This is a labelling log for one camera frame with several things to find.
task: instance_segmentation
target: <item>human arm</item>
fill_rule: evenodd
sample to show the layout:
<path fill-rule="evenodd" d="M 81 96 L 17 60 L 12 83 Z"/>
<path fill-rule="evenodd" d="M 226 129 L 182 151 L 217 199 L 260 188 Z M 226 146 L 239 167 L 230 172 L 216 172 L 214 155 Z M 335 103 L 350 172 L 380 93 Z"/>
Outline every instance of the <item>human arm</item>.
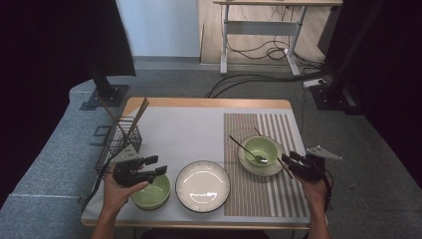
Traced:
<path fill-rule="evenodd" d="M 122 206 L 127 202 L 128 197 L 138 190 L 146 187 L 148 182 L 140 182 L 132 187 L 121 187 L 112 178 L 112 173 L 105 177 L 105 193 L 103 208 L 99 216 L 92 239 L 106 239 L 114 236 L 114 222 Z"/>
<path fill-rule="evenodd" d="M 301 182 L 305 198 L 308 201 L 308 209 L 311 213 L 309 239 L 329 239 L 329 231 L 325 221 L 325 197 L 326 188 L 322 180 L 317 182 L 306 181 L 299 176 L 295 178 Z"/>

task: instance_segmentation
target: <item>human hand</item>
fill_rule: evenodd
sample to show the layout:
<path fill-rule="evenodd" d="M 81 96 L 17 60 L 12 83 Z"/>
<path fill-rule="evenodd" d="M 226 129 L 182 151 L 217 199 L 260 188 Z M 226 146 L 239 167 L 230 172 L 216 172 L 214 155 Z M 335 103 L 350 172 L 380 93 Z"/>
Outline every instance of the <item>human hand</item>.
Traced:
<path fill-rule="evenodd" d="M 302 190 L 304 191 L 309 207 L 314 209 L 322 208 L 323 210 L 327 192 L 323 180 L 308 181 L 294 173 L 293 175 L 302 184 Z"/>
<path fill-rule="evenodd" d="M 132 187 L 122 187 L 112 177 L 115 165 L 112 165 L 105 177 L 105 194 L 103 210 L 109 210 L 113 213 L 118 213 L 122 206 L 127 202 L 128 197 L 148 185 L 147 181 L 140 182 Z"/>

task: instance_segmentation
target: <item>chopsticks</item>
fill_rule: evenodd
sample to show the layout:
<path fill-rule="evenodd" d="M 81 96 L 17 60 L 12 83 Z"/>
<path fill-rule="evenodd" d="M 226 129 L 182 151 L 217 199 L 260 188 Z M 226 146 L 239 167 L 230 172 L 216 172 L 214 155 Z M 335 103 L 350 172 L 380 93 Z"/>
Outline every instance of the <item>chopsticks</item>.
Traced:
<path fill-rule="evenodd" d="M 146 108 L 149 106 L 149 101 L 147 98 L 143 99 L 142 104 L 139 107 L 139 110 L 136 113 L 136 116 L 134 117 L 133 123 L 130 126 L 130 129 L 127 133 L 127 135 L 130 137 L 131 133 L 133 132 L 133 130 L 135 129 L 137 122 L 139 121 L 140 117 L 142 117 L 143 113 L 145 112 Z"/>
<path fill-rule="evenodd" d="M 262 136 L 261 133 L 258 131 L 257 128 L 254 127 L 254 130 L 258 133 L 259 136 Z M 282 165 L 282 168 L 285 170 L 285 172 L 288 174 L 288 176 L 290 177 L 290 179 L 294 179 L 294 176 L 292 175 L 292 173 L 289 171 L 289 169 L 285 166 L 285 164 L 280 160 L 279 157 L 277 157 L 277 160 L 279 161 L 279 163 Z"/>
<path fill-rule="evenodd" d="M 115 116 L 112 114 L 112 112 L 108 109 L 108 107 L 106 106 L 106 104 L 103 102 L 102 98 L 99 95 L 97 95 L 97 99 L 102 104 L 102 106 L 105 108 L 106 112 L 112 118 L 112 120 L 114 121 L 114 123 L 118 126 L 118 128 L 120 128 L 121 134 L 123 134 L 123 141 L 124 142 L 126 142 L 127 140 L 130 141 L 130 139 L 127 138 L 126 134 L 124 134 L 123 127 L 120 125 L 120 123 L 118 123 L 118 120 L 115 118 Z"/>

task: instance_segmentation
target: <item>white wall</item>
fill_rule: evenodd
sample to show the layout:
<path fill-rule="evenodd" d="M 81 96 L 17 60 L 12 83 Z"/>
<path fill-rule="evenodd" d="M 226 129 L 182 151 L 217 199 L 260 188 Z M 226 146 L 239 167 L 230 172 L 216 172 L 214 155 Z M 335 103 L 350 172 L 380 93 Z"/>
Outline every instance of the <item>white wall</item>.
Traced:
<path fill-rule="evenodd" d="M 199 57 L 197 0 L 116 0 L 134 56 Z"/>

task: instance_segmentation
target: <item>metal spoon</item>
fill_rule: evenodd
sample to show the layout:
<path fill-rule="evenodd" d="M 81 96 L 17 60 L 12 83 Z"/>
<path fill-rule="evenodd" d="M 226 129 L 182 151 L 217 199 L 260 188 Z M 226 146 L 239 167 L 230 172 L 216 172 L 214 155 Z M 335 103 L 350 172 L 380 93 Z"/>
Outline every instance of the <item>metal spoon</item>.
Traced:
<path fill-rule="evenodd" d="M 250 150 L 246 149 L 246 147 L 244 147 L 240 142 L 238 142 L 235 138 L 232 137 L 232 135 L 229 135 L 230 138 L 232 138 L 233 141 L 236 142 L 236 144 L 238 144 L 240 147 L 242 147 L 243 149 L 245 149 L 245 151 L 249 152 L 252 156 L 255 157 L 255 160 L 259 163 L 263 163 L 263 164 L 267 164 L 268 161 L 266 158 L 264 158 L 263 156 L 260 155 L 255 155 L 254 153 L 252 153 Z"/>

